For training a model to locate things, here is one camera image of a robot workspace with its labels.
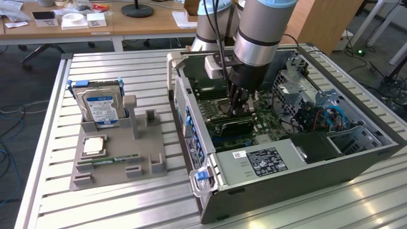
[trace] blue hard drive label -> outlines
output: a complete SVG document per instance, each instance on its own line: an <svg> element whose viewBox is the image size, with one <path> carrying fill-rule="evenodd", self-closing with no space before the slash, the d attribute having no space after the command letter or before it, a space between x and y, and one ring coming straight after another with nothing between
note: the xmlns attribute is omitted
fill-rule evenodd
<svg viewBox="0 0 407 229"><path fill-rule="evenodd" d="M112 107L114 97L102 96L87 98L90 112L92 113L94 120L98 124L108 125L118 122L118 112Z"/></svg>

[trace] power supply label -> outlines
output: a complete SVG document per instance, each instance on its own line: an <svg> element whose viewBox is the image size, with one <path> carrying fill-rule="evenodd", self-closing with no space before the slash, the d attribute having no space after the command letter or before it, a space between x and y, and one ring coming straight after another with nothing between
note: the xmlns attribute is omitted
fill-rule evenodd
<svg viewBox="0 0 407 229"><path fill-rule="evenodd" d="M96 123L112 124L118 122L118 112L116 109L112 107L112 96L87 98L87 102Z"/></svg>
<svg viewBox="0 0 407 229"><path fill-rule="evenodd" d="M259 177L288 169L275 148L263 149L246 155Z"/></svg>

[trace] aluminum work surface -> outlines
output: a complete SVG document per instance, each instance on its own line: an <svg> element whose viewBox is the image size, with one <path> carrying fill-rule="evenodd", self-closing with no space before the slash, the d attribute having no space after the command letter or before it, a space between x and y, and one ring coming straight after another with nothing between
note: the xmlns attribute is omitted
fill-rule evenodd
<svg viewBox="0 0 407 229"><path fill-rule="evenodd" d="M75 54L72 61L66 61L67 66L60 67L60 76L56 76L50 104L52 109L47 112L16 228L406 228L406 150L372 166L348 183L220 222L200 224L167 98L166 56L175 51L180 50ZM316 53L312 56L407 139L406 123L382 108L368 92L343 76L327 58L320 58ZM66 81L114 80L118 77L126 83L126 94L138 96L136 112L158 109L168 174L71 192L70 176L82 114L76 101L64 90ZM318 72L311 71L310 78L322 89L331 87Z"/></svg>

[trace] gray 3d-printed holder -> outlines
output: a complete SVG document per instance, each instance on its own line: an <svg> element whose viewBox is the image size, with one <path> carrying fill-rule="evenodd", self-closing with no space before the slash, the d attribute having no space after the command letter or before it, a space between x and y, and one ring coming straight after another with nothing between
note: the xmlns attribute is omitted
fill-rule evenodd
<svg viewBox="0 0 407 229"><path fill-rule="evenodd" d="M98 129L95 122L82 122L70 184L72 191L167 174L160 117L155 110L135 114L135 95L126 95L123 103L130 115L119 119L119 127ZM83 156L86 139L94 137L103 138L103 149L95 155ZM112 159L110 164L103 162L107 158Z"/></svg>

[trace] lamp base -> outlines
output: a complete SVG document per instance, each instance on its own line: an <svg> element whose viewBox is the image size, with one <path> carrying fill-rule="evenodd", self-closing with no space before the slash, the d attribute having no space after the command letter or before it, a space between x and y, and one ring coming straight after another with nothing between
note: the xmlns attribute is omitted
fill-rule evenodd
<svg viewBox="0 0 407 229"><path fill-rule="evenodd" d="M135 4L130 4L122 7L122 13L132 18L146 18L154 14L154 8L139 4L139 9L136 9Z"/></svg>

